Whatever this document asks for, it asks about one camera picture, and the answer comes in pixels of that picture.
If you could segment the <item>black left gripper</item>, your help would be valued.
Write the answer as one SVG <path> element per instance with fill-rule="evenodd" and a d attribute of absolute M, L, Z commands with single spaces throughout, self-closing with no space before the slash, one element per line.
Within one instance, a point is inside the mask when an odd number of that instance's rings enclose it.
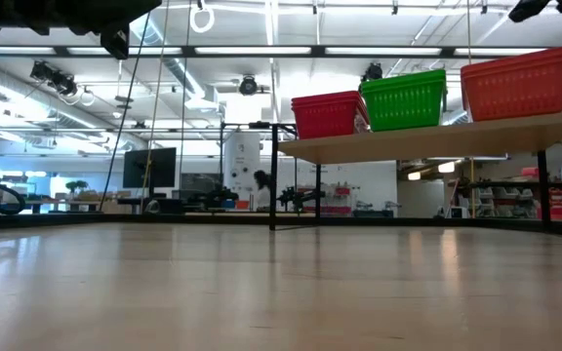
<path fill-rule="evenodd" d="M 162 0 L 26 0 L 26 25 L 40 35 L 66 27 L 75 35 L 98 35 L 101 46 L 116 59 L 129 57 L 129 23 L 148 15 Z"/>

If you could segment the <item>green plastic mesh basket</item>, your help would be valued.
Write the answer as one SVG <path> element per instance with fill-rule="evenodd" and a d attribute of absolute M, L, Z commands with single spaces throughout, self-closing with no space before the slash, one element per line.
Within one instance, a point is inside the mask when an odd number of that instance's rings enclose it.
<path fill-rule="evenodd" d="M 433 81 L 445 82 L 447 73 L 443 69 L 429 70 L 419 73 L 412 73 L 407 75 L 400 75 L 389 78 L 382 78 L 380 80 L 373 80 L 363 82 L 360 87 L 363 90 L 376 89 L 383 87 L 398 87 L 405 85 L 426 84 Z"/>
<path fill-rule="evenodd" d="M 441 75 L 439 72 L 424 72 L 363 82 L 360 84 L 360 88 L 361 92 L 366 94 L 371 90 L 403 88 L 415 85 L 421 86 L 435 82 L 444 83 L 445 81 L 446 75 Z"/>
<path fill-rule="evenodd" d="M 436 127 L 443 114 L 446 81 L 371 90 L 362 96 L 373 132 Z"/>

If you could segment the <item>wooden shelf with black legs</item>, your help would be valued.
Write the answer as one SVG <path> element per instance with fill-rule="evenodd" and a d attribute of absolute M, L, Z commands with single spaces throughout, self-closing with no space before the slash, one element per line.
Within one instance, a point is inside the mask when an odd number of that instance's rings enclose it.
<path fill-rule="evenodd" d="M 281 124 L 271 126 L 272 200 L 276 199 L 279 152 L 314 164 L 317 188 L 321 185 L 321 167 L 329 164 L 534 152 L 540 171 L 541 221 L 553 221 L 548 204 L 546 150 L 562 140 L 562 112 L 484 123 L 281 142 L 278 134 L 282 127 Z"/>

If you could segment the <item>grey bin shelf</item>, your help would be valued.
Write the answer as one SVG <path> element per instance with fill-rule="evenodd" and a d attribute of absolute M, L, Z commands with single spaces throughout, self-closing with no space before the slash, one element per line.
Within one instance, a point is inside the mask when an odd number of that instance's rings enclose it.
<path fill-rule="evenodd" d="M 481 186 L 473 190 L 477 217 L 534 219 L 539 201 L 531 187 Z"/>

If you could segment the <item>black beam with light strips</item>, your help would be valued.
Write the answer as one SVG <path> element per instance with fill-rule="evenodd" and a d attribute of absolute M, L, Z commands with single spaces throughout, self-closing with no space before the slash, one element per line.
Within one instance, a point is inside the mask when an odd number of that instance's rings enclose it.
<path fill-rule="evenodd" d="M 540 52 L 541 47 L 427 46 L 142 46 L 129 49 L 131 58 L 336 58 L 336 59 L 497 59 Z M 0 46 L 0 57 L 108 58 L 101 46 Z"/>

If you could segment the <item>black ceiling spotlights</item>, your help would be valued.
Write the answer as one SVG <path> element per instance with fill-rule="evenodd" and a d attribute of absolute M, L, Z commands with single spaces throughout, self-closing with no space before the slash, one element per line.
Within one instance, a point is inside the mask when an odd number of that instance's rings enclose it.
<path fill-rule="evenodd" d="M 29 77 L 46 84 L 63 97 L 73 97 L 78 92 L 77 84 L 72 74 L 57 69 L 45 61 L 35 61 Z"/>

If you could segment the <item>black monitor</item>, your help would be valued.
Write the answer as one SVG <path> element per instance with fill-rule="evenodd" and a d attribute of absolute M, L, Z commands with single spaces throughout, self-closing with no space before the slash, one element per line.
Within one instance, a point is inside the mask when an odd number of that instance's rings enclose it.
<path fill-rule="evenodd" d="M 126 152 L 124 155 L 123 187 L 174 187 L 176 161 L 176 148 Z"/>

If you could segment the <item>white cylindrical tank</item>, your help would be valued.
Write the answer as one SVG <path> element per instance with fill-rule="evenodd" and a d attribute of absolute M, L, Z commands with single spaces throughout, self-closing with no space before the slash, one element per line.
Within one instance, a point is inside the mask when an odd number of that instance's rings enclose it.
<path fill-rule="evenodd" d="M 259 134 L 235 132 L 223 143 L 223 185 L 238 195 L 238 210 L 256 209 L 258 187 L 254 173 L 261 166 Z"/>

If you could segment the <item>yellow pole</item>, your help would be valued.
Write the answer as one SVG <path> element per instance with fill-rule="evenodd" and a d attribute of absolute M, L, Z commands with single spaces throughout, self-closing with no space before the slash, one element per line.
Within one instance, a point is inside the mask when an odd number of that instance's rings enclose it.
<path fill-rule="evenodd" d="M 475 189 L 472 186 L 473 183 L 475 182 L 475 161 L 473 157 L 470 157 L 470 207 L 472 210 L 472 218 L 476 218 L 476 195 L 475 195 Z"/>

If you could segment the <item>person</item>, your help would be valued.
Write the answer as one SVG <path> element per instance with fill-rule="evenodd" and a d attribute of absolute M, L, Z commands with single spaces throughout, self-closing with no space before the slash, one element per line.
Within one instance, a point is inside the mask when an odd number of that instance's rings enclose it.
<path fill-rule="evenodd" d="M 270 175 L 263 170 L 254 172 L 254 180 L 257 186 L 256 210 L 268 212 L 270 208 Z"/>

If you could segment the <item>red and white cabinet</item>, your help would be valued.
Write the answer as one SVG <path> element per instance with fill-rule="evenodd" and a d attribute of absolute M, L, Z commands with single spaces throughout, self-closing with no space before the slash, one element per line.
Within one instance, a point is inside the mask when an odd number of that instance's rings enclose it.
<path fill-rule="evenodd" d="M 350 217 L 353 211 L 352 187 L 347 183 L 322 183 L 320 199 L 322 217 Z"/>

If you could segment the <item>silver ventilation duct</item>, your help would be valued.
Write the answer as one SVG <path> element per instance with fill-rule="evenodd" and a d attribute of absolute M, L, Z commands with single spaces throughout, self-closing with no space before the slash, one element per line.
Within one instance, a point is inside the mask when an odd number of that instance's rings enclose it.
<path fill-rule="evenodd" d="M 168 57 L 166 47 L 169 43 L 166 41 L 166 30 L 168 29 L 168 19 L 170 17 L 169 11 L 170 6 L 167 6 L 165 10 L 165 23 L 162 26 L 163 32 L 160 31 L 160 28 L 150 15 L 134 20 L 130 24 L 130 29 L 144 47 L 164 48 L 164 51 L 160 52 L 160 62 L 168 72 L 173 74 L 184 89 L 183 95 L 186 97 L 185 107 L 196 110 L 219 110 L 217 102 L 218 92 L 212 87 L 203 87 L 194 79 L 186 69 L 185 58 Z"/>

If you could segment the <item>black aluminium table frame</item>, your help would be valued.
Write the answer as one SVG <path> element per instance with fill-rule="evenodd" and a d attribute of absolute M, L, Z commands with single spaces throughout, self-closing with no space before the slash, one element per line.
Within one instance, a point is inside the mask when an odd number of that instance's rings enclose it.
<path fill-rule="evenodd" d="M 0 229 L 33 228 L 99 223 L 143 224 L 210 224 L 263 225 L 283 227 L 309 226 L 376 226 L 376 227 L 470 227 L 499 230 L 540 232 L 562 235 L 562 221 L 545 223 L 541 220 L 500 218 L 385 218 L 385 217 L 309 217 L 253 215 L 185 215 L 185 214 L 16 214 L 0 215 Z"/>

